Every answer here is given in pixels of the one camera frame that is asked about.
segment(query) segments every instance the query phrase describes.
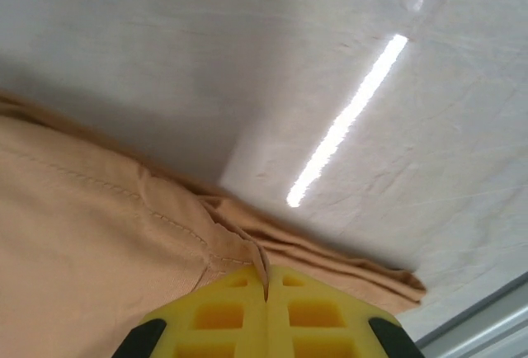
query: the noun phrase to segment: yellow plastic object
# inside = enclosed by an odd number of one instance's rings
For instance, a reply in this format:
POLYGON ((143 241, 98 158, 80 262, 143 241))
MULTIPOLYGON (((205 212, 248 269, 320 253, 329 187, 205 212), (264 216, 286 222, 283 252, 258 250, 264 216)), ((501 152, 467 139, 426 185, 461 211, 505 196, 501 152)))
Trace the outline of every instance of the yellow plastic object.
POLYGON ((246 267, 142 323, 156 318, 167 324, 149 358, 387 358, 369 320, 400 329, 389 313, 278 266, 271 268, 267 301, 254 268, 246 267))

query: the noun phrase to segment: beige cloth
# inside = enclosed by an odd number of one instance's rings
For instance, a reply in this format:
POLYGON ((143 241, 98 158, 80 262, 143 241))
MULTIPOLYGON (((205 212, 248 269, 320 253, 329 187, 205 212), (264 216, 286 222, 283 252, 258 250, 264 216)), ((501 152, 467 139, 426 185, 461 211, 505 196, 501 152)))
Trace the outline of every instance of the beige cloth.
POLYGON ((422 283, 0 92, 0 356, 109 357, 148 312, 271 262, 392 313, 422 283))

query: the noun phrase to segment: black plastic part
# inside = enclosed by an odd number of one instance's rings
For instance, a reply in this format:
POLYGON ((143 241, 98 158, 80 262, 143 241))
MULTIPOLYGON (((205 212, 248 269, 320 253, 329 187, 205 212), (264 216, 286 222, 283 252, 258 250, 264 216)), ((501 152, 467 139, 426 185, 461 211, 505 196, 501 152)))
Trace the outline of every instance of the black plastic part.
POLYGON ((371 318, 369 325, 389 358, 424 358, 402 327, 383 318, 371 318))
POLYGON ((112 358, 149 358, 166 326, 165 321, 156 318, 135 327, 112 358))

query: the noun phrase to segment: fabric fold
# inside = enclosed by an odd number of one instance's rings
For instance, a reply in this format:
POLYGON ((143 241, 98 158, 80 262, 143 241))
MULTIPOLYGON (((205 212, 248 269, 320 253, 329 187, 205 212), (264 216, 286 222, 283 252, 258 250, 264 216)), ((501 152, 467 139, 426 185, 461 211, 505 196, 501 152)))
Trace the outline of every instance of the fabric fold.
POLYGON ((253 264, 399 313, 409 271, 337 252, 227 191, 0 92, 0 356, 108 357, 145 313, 253 264))

